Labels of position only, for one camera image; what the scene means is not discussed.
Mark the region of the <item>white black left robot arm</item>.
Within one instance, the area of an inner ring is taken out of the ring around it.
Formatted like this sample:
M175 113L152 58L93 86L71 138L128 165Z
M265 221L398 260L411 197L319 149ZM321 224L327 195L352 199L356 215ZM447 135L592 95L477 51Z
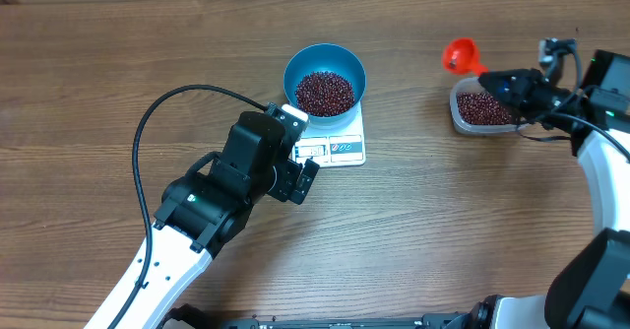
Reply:
M307 125L307 114L287 104L242 113L222 151L201 157L166 187L148 237L89 327L158 327L244 229L256 202L268 195L301 204L319 167L289 156Z

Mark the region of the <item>orange measuring scoop blue handle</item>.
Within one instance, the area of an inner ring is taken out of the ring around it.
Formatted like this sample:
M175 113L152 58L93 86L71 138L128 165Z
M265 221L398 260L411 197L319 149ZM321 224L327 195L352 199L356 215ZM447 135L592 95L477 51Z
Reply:
M480 60L480 51L472 38L461 37L451 41L443 50L442 67L453 75L473 74L467 83L461 83L454 88L452 96L462 92L463 87L471 88L477 85L494 96L504 96L512 91L510 81L492 75Z

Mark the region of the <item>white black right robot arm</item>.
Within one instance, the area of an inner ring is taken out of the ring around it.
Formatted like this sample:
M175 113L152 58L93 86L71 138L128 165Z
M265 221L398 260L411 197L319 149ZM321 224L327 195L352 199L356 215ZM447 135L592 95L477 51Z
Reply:
M626 328L629 295L629 59L596 51L578 92L558 88L536 69L479 74L480 85L519 122L567 134L587 179L591 242L554 279L539 315L503 297L492 322L539 319L548 328Z

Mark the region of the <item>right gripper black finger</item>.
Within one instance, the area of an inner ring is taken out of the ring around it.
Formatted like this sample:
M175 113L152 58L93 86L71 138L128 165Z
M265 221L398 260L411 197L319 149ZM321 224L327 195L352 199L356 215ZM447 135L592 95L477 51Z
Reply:
M498 103L510 114L513 120L519 120L522 117L520 112L521 100L518 96L514 96L504 90L498 92L487 91Z
M481 73L478 82L487 91L504 91L519 79L537 80L542 77L538 69L514 69L505 71L488 71Z

